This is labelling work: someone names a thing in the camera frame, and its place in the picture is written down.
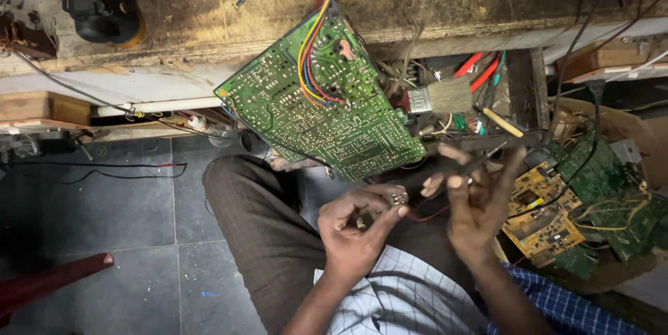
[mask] floor tile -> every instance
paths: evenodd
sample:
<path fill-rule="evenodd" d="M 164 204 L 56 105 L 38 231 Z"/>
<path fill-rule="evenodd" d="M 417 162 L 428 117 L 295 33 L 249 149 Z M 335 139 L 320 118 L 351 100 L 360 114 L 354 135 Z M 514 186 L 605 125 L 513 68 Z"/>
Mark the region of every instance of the floor tile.
<path fill-rule="evenodd" d="M 179 244 L 223 240 L 221 229 L 205 205 L 202 174 L 215 158 L 224 155 L 254 154 L 264 157 L 268 146 L 253 139 L 253 150 L 247 152 L 239 143 L 225 149 L 213 146 L 207 138 L 185 136 L 172 139 L 175 163 L 188 163 L 185 174 L 174 180 L 176 239 Z"/>
<path fill-rule="evenodd" d="M 172 162 L 170 141 L 146 139 L 88 146 L 100 164 L 161 165 Z M 50 157 L 89 162 L 76 153 Z M 61 181 L 83 177 L 91 167 L 45 166 L 44 175 Z M 172 174 L 172 168 L 98 168 L 121 176 Z M 171 178 L 123 180 L 93 174 L 75 185 L 45 184 L 45 240 L 51 255 L 103 252 L 174 243 Z"/>
<path fill-rule="evenodd" d="M 114 266 L 19 309 L 0 335 L 179 335 L 177 253 L 176 245 L 114 252 Z"/>
<path fill-rule="evenodd" d="M 26 173 L 38 175 L 31 166 Z M 8 174 L 0 180 L 0 280 L 43 270 L 42 185 L 34 178 Z"/>
<path fill-rule="evenodd" d="M 227 242 L 179 245 L 179 265 L 183 335 L 266 333 Z"/>

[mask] person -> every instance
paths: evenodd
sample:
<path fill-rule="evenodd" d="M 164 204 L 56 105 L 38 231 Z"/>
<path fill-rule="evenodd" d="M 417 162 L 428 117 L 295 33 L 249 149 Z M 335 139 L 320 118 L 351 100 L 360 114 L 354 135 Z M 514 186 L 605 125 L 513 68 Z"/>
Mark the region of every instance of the person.
<path fill-rule="evenodd" d="M 471 160 L 446 144 L 438 151 Z M 643 333 L 495 255 L 525 154 L 513 152 L 496 177 L 432 175 L 421 194 L 445 185 L 449 216 L 415 222 L 404 187 L 368 185 L 323 205 L 319 233 L 299 215 L 295 181 L 262 159 L 218 158 L 202 183 L 270 335 Z M 377 215 L 368 228 L 353 221 L 361 209 Z"/>

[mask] red chair leg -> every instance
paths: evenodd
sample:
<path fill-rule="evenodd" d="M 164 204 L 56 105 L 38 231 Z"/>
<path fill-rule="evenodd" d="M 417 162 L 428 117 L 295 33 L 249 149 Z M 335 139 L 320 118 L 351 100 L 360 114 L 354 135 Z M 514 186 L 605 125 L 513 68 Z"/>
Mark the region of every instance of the red chair leg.
<path fill-rule="evenodd" d="M 0 282 L 0 328 L 9 323 L 9 316 L 21 306 L 112 266 L 113 256 L 101 253 L 32 275 Z"/>

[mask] hand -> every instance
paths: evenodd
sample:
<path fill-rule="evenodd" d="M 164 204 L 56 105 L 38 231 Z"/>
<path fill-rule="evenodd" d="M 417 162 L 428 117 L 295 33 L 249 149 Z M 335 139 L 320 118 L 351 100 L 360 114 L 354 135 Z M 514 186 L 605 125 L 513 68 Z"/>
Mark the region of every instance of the hand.
<path fill-rule="evenodd" d="M 446 144 L 440 144 L 438 152 L 454 159 L 460 165 L 472 157 Z M 452 173 L 436 173 L 424 183 L 422 195 L 429 196 L 444 182 L 450 198 L 448 237 L 462 261 L 475 273 L 485 263 L 495 260 L 492 243 L 508 218 L 510 195 L 523 165 L 526 149 L 513 152 L 504 169 L 496 178 L 490 177 L 485 168 L 468 177 Z"/>
<path fill-rule="evenodd" d="M 321 207 L 318 227 L 327 253 L 325 273 L 330 278 L 350 290 L 371 272 L 390 230 L 408 212 L 407 205 L 391 207 L 383 196 L 405 192 L 403 186 L 370 185 Z M 380 214 L 367 231 L 351 220 L 360 210 Z"/>

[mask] white pipe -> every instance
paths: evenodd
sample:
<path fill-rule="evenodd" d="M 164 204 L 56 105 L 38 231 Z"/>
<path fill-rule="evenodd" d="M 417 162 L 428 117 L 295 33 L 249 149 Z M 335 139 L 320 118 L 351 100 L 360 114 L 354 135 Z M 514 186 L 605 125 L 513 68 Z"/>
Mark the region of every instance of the white pipe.
<path fill-rule="evenodd" d="M 137 104 L 124 104 L 122 107 L 133 106 L 135 110 L 144 113 L 165 112 L 168 110 L 214 108 L 221 106 L 221 100 L 215 96 L 210 98 L 196 98 L 184 100 L 167 100 L 165 102 L 150 102 Z M 122 116 L 123 112 L 110 106 L 98 107 L 91 110 L 91 117 Z"/>

